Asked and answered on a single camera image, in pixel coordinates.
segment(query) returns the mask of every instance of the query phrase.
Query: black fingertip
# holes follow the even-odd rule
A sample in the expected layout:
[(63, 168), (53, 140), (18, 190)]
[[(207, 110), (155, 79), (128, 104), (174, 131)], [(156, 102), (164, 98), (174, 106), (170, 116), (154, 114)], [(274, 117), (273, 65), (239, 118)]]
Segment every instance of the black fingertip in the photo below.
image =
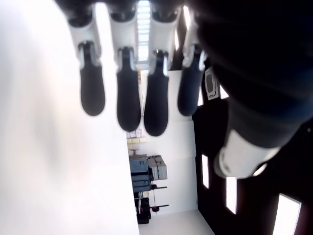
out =
[(81, 75), (81, 102), (83, 109), (90, 116), (99, 115), (105, 106), (102, 67), (85, 62), (80, 70)]
[(153, 74), (148, 75), (144, 124), (151, 136), (162, 135), (167, 127), (168, 81), (168, 76), (163, 74), (163, 68), (157, 67)]
[(177, 105), (179, 112), (186, 117), (197, 110), (202, 74), (197, 58), (193, 59), (190, 67), (182, 69)]

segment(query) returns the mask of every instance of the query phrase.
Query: gray equipment box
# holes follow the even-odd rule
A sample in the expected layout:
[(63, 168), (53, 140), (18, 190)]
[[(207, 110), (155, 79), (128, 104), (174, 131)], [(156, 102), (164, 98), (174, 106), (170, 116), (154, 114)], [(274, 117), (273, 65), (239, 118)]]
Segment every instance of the gray equipment box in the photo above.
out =
[(149, 167), (152, 169), (154, 180), (166, 180), (167, 168), (160, 155), (151, 156), (148, 159)]
[(129, 156), (131, 173), (148, 172), (147, 155)]

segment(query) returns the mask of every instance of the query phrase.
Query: white surface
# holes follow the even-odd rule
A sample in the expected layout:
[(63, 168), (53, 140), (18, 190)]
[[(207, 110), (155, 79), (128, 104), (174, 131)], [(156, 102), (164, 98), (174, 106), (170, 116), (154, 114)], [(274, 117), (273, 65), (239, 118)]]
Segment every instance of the white surface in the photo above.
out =
[[(196, 146), (194, 125), (191, 117), (182, 116), (177, 108), (177, 96), (181, 71), (169, 71), (169, 122), (167, 129), (160, 137), (151, 137), (145, 133), (141, 123), (143, 135), (147, 143), (142, 145), (137, 154), (161, 155), (167, 165), (167, 180), (155, 181), (158, 187), (167, 189), (155, 190), (156, 205), (169, 204), (160, 208), (158, 215), (197, 209), (196, 182)], [(143, 97), (146, 97), (147, 72), (141, 72)], [(150, 202), (154, 203), (153, 192)]]
[(293, 235), (300, 208), (300, 202), (280, 194), (273, 235)]
[(195, 158), (174, 161), (163, 159), (167, 165), (168, 179), (154, 183), (158, 187), (168, 188), (155, 190), (156, 205), (170, 206), (160, 208), (157, 215), (196, 210), (198, 205)]
[(139, 225), (140, 235), (214, 235), (199, 211), (155, 216)]
[(103, 4), (96, 12), (107, 102), (94, 118), (82, 110), (79, 63), (56, 4), (0, 2), (1, 235), (139, 233), (108, 15)]
[(207, 156), (202, 155), (202, 183), (209, 188), (209, 162)]
[(235, 177), (226, 178), (226, 206), (231, 212), (237, 212), (237, 179)]

